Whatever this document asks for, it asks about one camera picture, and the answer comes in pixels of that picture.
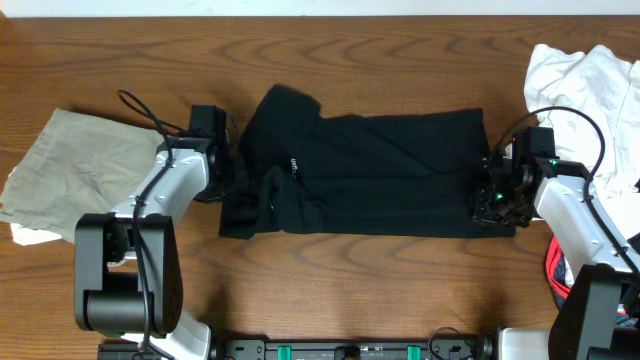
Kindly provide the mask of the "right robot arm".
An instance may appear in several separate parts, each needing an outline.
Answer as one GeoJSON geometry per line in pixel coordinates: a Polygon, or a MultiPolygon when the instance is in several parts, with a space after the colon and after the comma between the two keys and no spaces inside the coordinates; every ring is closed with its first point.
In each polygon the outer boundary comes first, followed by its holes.
{"type": "Polygon", "coordinates": [[[636,359],[638,326],[623,327],[621,311],[639,316],[639,250],[605,213],[589,172],[555,153],[552,129],[515,133],[510,156],[484,163],[473,218],[501,227],[542,219],[552,230],[574,283],[549,329],[504,328],[480,352],[493,359],[636,359]]]}

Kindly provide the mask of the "black t-shirt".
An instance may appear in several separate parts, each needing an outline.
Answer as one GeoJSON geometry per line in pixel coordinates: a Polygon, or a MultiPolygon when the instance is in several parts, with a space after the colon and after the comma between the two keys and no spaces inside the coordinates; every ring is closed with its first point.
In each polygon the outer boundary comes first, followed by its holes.
{"type": "Polygon", "coordinates": [[[489,146],[479,108],[324,118],[283,85],[258,105],[239,142],[219,233],[511,237],[473,220],[489,146]]]}

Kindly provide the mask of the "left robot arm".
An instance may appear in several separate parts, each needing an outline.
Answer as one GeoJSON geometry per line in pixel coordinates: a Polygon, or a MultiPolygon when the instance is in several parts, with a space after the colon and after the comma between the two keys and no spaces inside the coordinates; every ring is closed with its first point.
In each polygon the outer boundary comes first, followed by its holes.
{"type": "Polygon", "coordinates": [[[127,199],[77,222],[74,316],[107,337],[98,358],[215,358],[210,327],[183,307],[175,227],[191,202],[224,197],[230,119],[216,106],[193,106],[188,129],[164,138],[127,199]]]}

